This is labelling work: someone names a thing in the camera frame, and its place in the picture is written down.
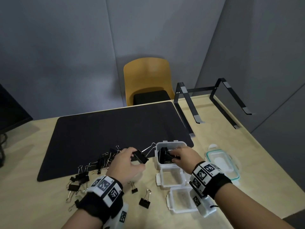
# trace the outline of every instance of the gray wall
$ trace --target gray wall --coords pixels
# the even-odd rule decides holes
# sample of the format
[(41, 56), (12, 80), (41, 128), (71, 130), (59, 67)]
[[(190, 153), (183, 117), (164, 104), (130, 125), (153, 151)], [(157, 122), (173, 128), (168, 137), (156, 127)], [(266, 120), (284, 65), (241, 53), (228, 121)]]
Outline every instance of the gray wall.
[(123, 106), (105, 0), (0, 0), (0, 83), (34, 119)]
[(177, 82), (194, 88), (225, 0), (106, 0), (125, 100), (123, 67), (165, 58)]
[(305, 86), (303, 85), (252, 135), (305, 191)]
[(224, 77), (216, 96), (251, 132), (305, 82), (305, 0), (226, 0), (196, 87)]
[(226, 0), (196, 87), (225, 77), (257, 114), (223, 86), (216, 96), (305, 190), (304, 10), (305, 0)]

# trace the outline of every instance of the wooden table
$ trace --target wooden table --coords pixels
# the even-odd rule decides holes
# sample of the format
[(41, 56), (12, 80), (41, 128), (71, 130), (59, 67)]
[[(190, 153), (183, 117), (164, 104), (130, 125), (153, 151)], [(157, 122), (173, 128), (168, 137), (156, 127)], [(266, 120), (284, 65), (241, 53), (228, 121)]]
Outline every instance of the wooden table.
[[(192, 100), (205, 124), (195, 123), (184, 99), (180, 99), (179, 104), (196, 135), (194, 149), (199, 154), (204, 156), (208, 146), (215, 143), (238, 158), (242, 164), (238, 187), (279, 217), (305, 208), (305, 193), (234, 116), (231, 115), (241, 126), (238, 130), (212, 104), (208, 95), (192, 97)], [(73, 202), (65, 203), (69, 177), (36, 181), (57, 119), (32, 121), (8, 133), (6, 162), (0, 169), (1, 229), (60, 228), (75, 211), (68, 212)], [(231, 228), (219, 209), (207, 218), (198, 212), (171, 213), (166, 205), (169, 190), (156, 186), (157, 172), (155, 158), (151, 158), (146, 170), (134, 178), (139, 192), (131, 194), (130, 185), (124, 188), (123, 198), (129, 204), (125, 228)], [(152, 191), (149, 209), (139, 206), (146, 189)]]

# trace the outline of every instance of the chair backrest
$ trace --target chair backrest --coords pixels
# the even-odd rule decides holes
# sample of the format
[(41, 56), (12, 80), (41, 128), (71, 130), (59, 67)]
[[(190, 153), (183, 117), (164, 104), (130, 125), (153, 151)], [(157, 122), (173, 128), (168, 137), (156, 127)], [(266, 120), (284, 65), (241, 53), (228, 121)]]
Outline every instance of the chair backrest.
[(127, 106), (133, 105), (133, 96), (143, 92), (165, 90), (173, 100), (170, 64), (160, 58), (140, 58), (124, 66)]

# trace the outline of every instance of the chair seat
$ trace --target chair seat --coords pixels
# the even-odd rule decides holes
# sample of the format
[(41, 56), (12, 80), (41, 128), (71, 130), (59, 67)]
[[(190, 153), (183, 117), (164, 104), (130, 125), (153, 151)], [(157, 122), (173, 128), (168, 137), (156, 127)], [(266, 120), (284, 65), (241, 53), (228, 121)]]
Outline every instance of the chair seat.
[(165, 90), (154, 91), (154, 92), (144, 92), (134, 95), (134, 104), (148, 104), (158, 101), (170, 100), (167, 92)]

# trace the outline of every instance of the black desk mat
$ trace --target black desk mat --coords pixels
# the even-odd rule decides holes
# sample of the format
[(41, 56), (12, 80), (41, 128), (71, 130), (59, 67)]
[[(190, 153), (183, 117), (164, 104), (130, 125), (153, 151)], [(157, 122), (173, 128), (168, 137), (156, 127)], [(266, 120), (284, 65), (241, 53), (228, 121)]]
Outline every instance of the black desk mat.
[[(164, 140), (194, 146), (172, 102), (60, 117), (37, 181), (77, 174), (79, 165), (97, 161), (116, 145), (142, 151)], [(154, 156), (153, 149), (148, 157)]]

